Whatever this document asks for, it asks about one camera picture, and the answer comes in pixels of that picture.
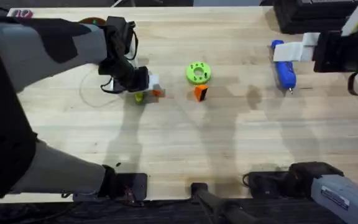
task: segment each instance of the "green gear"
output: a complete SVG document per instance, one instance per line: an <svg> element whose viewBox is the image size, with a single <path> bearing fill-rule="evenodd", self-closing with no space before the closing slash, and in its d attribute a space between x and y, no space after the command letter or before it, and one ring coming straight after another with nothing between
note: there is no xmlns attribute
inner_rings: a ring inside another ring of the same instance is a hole
<svg viewBox="0 0 358 224"><path fill-rule="evenodd" d="M194 85L207 83L211 76L211 68L204 62L193 62L186 69L187 80Z"/></svg>

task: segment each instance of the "orange block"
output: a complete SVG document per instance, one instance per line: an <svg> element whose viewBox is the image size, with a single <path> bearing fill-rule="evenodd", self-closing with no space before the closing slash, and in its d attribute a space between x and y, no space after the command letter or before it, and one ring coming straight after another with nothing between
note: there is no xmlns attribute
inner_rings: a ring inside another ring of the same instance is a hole
<svg viewBox="0 0 358 224"><path fill-rule="evenodd" d="M194 88L194 95L196 96L199 102L205 100L205 95L207 90L208 90L207 85L198 85Z"/></svg>
<svg viewBox="0 0 358 224"><path fill-rule="evenodd" d="M154 96L159 97L159 96L162 96L163 91L162 90L152 90L152 93Z"/></svg>

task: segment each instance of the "wooden tabletop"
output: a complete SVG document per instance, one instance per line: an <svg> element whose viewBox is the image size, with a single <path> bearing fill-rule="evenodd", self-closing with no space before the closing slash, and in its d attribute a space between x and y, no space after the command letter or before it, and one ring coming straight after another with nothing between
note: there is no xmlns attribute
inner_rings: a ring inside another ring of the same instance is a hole
<svg viewBox="0 0 358 224"><path fill-rule="evenodd" d="M78 21L123 16L135 21L139 60L160 75L166 97L144 106L103 93L108 77L84 65L42 80L19 94L39 138L118 172L149 175L148 199L188 198L192 182L224 197L249 197L251 170L288 169L324 161L358 183L358 98L346 74L314 73L294 63L293 95L276 87L269 45L297 41L279 32L271 7L31 9L34 17ZM185 78L194 61L211 66L206 101ZM0 202L59 201L22 194Z"/></svg>

